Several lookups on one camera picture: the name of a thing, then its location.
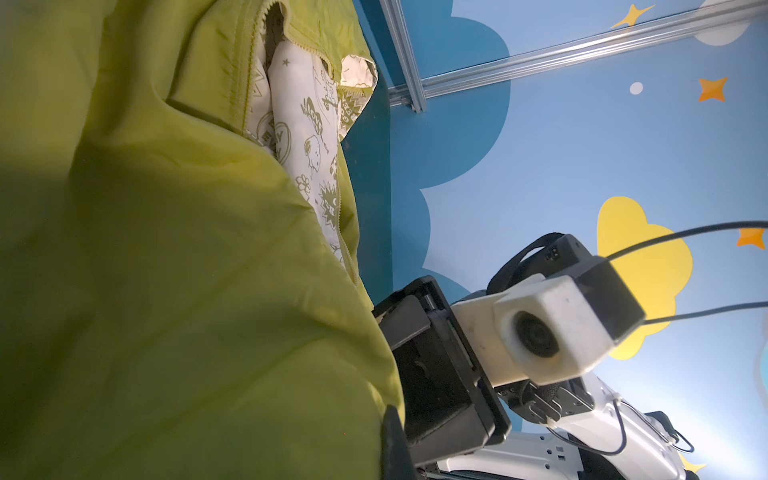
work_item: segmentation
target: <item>metal bracket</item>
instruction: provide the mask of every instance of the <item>metal bracket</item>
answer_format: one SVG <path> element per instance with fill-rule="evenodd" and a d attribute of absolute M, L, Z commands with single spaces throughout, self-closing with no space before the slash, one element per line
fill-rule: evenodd
<path fill-rule="evenodd" d="M 424 95 L 419 67 L 416 66 L 416 57 L 413 54 L 411 38 L 408 35 L 406 16 L 402 13 L 402 4 L 400 0 L 380 1 L 384 11 L 384 18 L 386 18 L 386 24 L 389 28 L 389 34 L 392 36 L 392 42 L 395 44 L 397 58 L 400 60 L 402 73 L 406 77 L 406 84 L 403 87 L 404 91 L 407 91 L 409 101 L 404 101 L 403 95 L 400 95 L 398 105 L 410 104 L 413 111 L 417 114 L 426 111 L 427 99 Z"/>
<path fill-rule="evenodd" d="M 768 0 L 729 0 L 640 23 L 634 27 L 620 28 L 562 45 L 427 77 L 418 83 L 423 85 L 424 96 L 433 98 L 500 81 L 527 77 L 585 61 L 597 60 L 625 51 L 661 45 L 669 41 L 694 36 L 705 30 L 744 22 L 764 15 L 768 15 Z M 389 105 L 391 107 L 408 104 L 406 98 L 409 92 L 411 98 L 414 98 L 411 84 L 407 82 L 407 79 L 408 75 L 406 74 L 407 87 L 406 85 L 396 85 L 389 89 Z"/>

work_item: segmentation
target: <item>yellow cloud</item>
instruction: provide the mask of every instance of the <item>yellow cloud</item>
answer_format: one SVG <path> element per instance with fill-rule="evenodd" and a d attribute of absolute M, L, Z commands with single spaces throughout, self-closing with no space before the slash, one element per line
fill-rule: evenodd
<path fill-rule="evenodd" d="M 640 204 L 631 198 L 613 197 L 600 209 L 598 217 L 598 255 L 607 257 L 635 243 L 661 237 L 672 230 L 649 225 Z M 645 310 L 649 319 L 675 314 L 675 296 L 694 271 L 694 259 L 682 240 L 661 243 L 638 250 L 613 261 L 613 266 Z M 669 322 L 642 326 L 612 353 L 627 360 L 637 355 L 645 337 L 667 328 Z"/>
<path fill-rule="evenodd" d="M 683 457 L 683 454 L 682 454 L 682 453 L 680 453 L 679 455 L 680 455 L 680 460 L 682 460 L 682 461 L 683 461 L 683 467 L 684 467 L 686 470 L 691 470 L 693 473 L 696 473 L 696 472 L 698 472 L 699 470 L 701 470 L 702 468 L 704 468 L 704 467 L 706 467 L 706 466 L 707 466 L 707 464 L 706 464 L 706 463 L 702 463 L 701 465 L 694 465 L 693 463 L 691 463 L 691 462 L 687 461 L 687 460 L 685 459 L 685 457 Z"/>

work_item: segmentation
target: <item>yellow star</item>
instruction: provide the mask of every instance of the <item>yellow star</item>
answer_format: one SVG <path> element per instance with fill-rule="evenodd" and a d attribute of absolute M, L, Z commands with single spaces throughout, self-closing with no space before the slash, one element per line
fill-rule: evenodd
<path fill-rule="evenodd" d="M 682 460 L 682 461 L 683 461 L 683 467 L 685 467 L 685 469 L 686 469 L 686 470 L 691 470 L 693 473 L 696 473 L 696 472 L 698 472 L 699 470 L 701 470 L 702 468 L 704 468 L 704 467 L 706 467 L 706 466 L 707 466 L 707 464 L 706 464 L 706 463 L 702 463 L 701 465 L 693 465 L 692 463 L 690 463 L 689 461 L 687 461 L 687 460 L 685 459 L 685 457 L 683 457 L 683 454 L 681 454 L 681 453 L 678 453 L 678 455 L 680 456 L 680 460 Z"/>
<path fill-rule="evenodd" d="M 766 244 L 763 243 L 763 233 L 765 232 L 764 228 L 740 228 L 741 238 L 736 242 L 736 246 L 754 245 L 761 250 L 765 250 Z"/>
<path fill-rule="evenodd" d="M 656 5 L 651 5 L 648 8 L 643 8 L 642 10 L 637 10 L 637 8 L 632 4 L 632 6 L 629 8 L 629 13 L 627 13 L 627 16 L 624 17 L 624 20 L 621 22 L 618 22 L 616 25 L 612 26 L 611 28 L 616 28 L 619 25 L 627 24 L 631 27 L 634 26 L 634 24 L 637 22 L 637 19 L 640 17 L 640 15 L 644 14 L 648 10 L 651 10 Z"/>
<path fill-rule="evenodd" d="M 727 81 L 728 77 L 721 78 L 720 80 L 716 81 L 699 78 L 699 83 L 701 83 L 701 96 L 699 97 L 699 101 L 709 100 L 710 98 L 725 101 L 725 97 L 723 96 L 723 87 Z"/>

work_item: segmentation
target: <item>white camera housing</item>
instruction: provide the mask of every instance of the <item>white camera housing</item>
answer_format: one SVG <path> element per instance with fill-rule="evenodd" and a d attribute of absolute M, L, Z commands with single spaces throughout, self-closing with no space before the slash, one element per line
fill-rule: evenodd
<path fill-rule="evenodd" d="M 451 306 L 491 384 L 531 379 L 548 385 L 583 376 L 615 347 L 576 283 L 569 276 L 532 275 L 504 292 Z M 554 355 L 533 353 L 520 340 L 521 314 L 537 317 L 558 344 Z"/>

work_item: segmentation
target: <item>camera lens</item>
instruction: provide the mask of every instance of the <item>camera lens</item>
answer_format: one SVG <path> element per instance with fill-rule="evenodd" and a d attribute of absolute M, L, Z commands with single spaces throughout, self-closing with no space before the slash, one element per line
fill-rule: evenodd
<path fill-rule="evenodd" d="M 552 331 L 536 315 L 518 313 L 515 331 L 523 346 L 536 356 L 548 359 L 560 350 Z"/>

